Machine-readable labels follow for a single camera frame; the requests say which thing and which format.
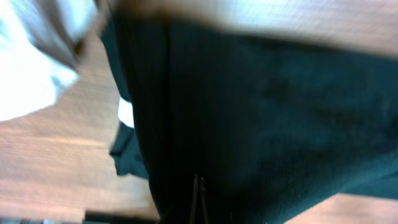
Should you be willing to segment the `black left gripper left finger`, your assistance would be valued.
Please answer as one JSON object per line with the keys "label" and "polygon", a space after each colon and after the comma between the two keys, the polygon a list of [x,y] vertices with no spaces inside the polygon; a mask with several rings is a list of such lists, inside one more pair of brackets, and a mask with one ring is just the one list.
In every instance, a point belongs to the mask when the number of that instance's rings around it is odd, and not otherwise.
{"label": "black left gripper left finger", "polygon": [[187,190],[180,191],[171,206],[162,214],[161,224],[193,224],[196,222],[198,176],[195,174]]}

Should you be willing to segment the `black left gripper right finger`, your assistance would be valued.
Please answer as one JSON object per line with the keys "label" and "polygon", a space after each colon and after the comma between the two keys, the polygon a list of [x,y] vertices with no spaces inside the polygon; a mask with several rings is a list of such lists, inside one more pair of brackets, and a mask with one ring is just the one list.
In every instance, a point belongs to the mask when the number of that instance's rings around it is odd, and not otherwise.
{"label": "black left gripper right finger", "polygon": [[204,178],[200,178],[200,203],[203,223],[206,224],[232,224],[232,212],[227,201],[208,190]]}

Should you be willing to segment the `black t-shirt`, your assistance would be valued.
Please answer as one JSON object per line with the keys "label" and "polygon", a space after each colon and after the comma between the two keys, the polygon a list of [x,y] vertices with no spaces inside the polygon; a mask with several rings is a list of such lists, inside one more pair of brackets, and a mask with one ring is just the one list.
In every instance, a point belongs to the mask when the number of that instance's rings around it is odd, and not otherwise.
{"label": "black t-shirt", "polygon": [[118,175],[159,212],[198,176],[233,223],[283,223],[338,194],[397,198],[397,62],[114,15]]}

